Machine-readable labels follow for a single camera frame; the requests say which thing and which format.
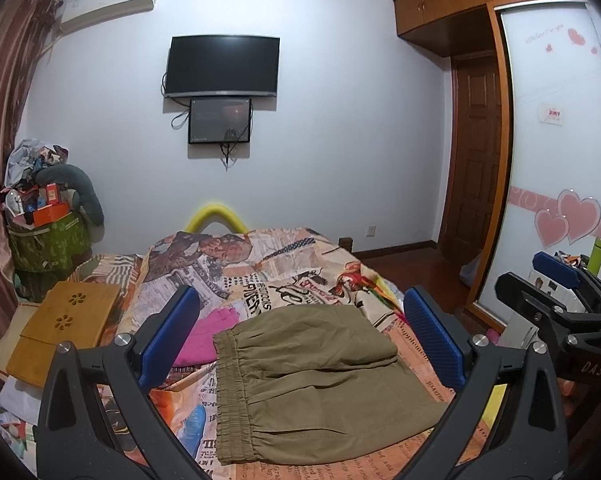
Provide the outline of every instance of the khaki shorts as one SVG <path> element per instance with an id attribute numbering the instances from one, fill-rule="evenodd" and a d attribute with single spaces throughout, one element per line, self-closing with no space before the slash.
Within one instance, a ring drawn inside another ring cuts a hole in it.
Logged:
<path id="1" fill-rule="evenodd" d="M 293 305 L 214 336 L 222 464 L 339 462 L 431 428 L 435 401 L 352 305 Z"/>

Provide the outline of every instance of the television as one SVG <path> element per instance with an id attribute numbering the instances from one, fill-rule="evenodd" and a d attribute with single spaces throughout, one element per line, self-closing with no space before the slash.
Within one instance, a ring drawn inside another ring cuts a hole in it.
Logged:
<path id="1" fill-rule="evenodd" d="M 279 45 L 264 36 L 172 38 L 165 96 L 275 96 Z"/>
<path id="2" fill-rule="evenodd" d="M 190 144 L 249 142 L 250 98 L 195 97 L 189 110 Z"/>

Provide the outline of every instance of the printed man's face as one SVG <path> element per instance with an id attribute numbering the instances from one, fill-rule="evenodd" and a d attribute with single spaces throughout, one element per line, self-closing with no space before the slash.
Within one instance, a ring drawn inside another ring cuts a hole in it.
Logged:
<path id="1" fill-rule="evenodd" d="M 208 238 L 200 242 L 199 249 L 217 260 L 237 264 L 249 256 L 252 246 L 248 241 L 237 238 Z"/>

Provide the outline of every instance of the wooden floor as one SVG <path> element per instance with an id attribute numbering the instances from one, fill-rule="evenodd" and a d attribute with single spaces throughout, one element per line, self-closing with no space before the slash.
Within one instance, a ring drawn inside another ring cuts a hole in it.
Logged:
<path id="1" fill-rule="evenodd" d="M 418 249 L 362 261 L 403 292 L 414 285 L 423 285 L 440 308 L 457 316 L 468 332 L 487 330 L 486 324 L 464 310 L 469 288 L 459 279 L 461 266 L 449 263 L 438 250 Z"/>

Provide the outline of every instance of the baseboard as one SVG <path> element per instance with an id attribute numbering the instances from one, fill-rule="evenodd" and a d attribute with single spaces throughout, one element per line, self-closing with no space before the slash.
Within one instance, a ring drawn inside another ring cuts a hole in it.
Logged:
<path id="1" fill-rule="evenodd" d="M 487 310 L 482 308 L 475 301 L 468 303 L 465 308 L 469 310 L 475 317 L 478 317 L 483 323 L 487 323 L 490 327 L 496 330 L 499 334 L 505 330 L 505 324 L 495 316 L 492 316 Z"/>
<path id="2" fill-rule="evenodd" d="M 380 256 L 389 256 L 390 254 L 407 253 L 408 251 L 416 251 L 417 249 L 436 249 L 436 242 L 428 240 L 426 242 L 416 242 L 415 244 L 397 245 L 394 247 L 383 247 L 382 249 L 372 249 L 371 251 L 359 251 L 353 253 L 356 258 L 378 258 Z"/>

